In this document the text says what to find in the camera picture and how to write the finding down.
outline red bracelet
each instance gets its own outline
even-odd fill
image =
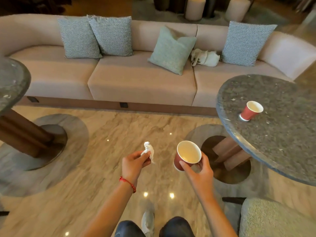
[[[131,187],[133,188],[133,193],[136,192],[136,187],[135,187],[132,183],[130,183],[127,179],[124,179],[123,176],[121,176],[121,177],[119,178],[119,181],[123,181],[123,182],[129,183],[129,184],[131,185]]]

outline curved sofa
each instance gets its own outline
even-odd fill
[[[20,104],[216,115],[216,95],[227,79],[262,74],[293,81],[316,60],[316,47],[275,31],[255,67],[226,63],[192,67],[188,60],[180,76],[147,61],[160,27],[196,36],[194,48],[209,51],[223,50],[228,27],[136,20],[132,21],[133,56],[66,59],[59,17],[0,17],[0,55],[22,62],[32,75]]]

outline hand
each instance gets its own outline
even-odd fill
[[[137,179],[142,168],[148,166],[151,163],[151,160],[149,159],[150,151],[140,156],[141,153],[141,150],[136,151],[127,157],[124,157],[122,161],[122,176],[135,187],[137,186]]]
[[[209,159],[202,152],[202,162],[198,163],[201,171],[195,173],[191,167],[180,160],[180,165],[184,169],[196,195],[203,201],[205,199],[213,198],[213,171],[210,167]]]

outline sofa base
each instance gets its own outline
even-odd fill
[[[85,108],[85,109],[108,109],[121,111],[144,111],[144,112],[160,112],[173,114],[189,114],[189,115],[203,115],[217,117],[216,108],[213,107],[198,107],[198,106],[184,106],[184,105],[160,105],[160,104],[144,104],[144,103],[126,103],[101,101],[101,100],[80,100],[80,99],[64,99],[51,97],[37,97],[38,102],[31,102],[27,96],[17,103],[17,105],[29,106],[49,106],[61,108]]]

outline throw pillow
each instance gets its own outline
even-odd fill
[[[277,25],[254,25],[231,21],[220,61],[254,66],[257,57]]]
[[[148,61],[182,75],[196,40],[196,37],[177,37],[173,30],[163,26],[160,28],[154,52]]]
[[[133,55],[132,17],[87,17],[103,55]]]
[[[101,58],[100,48],[88,19],[59,18],[66,58]]]

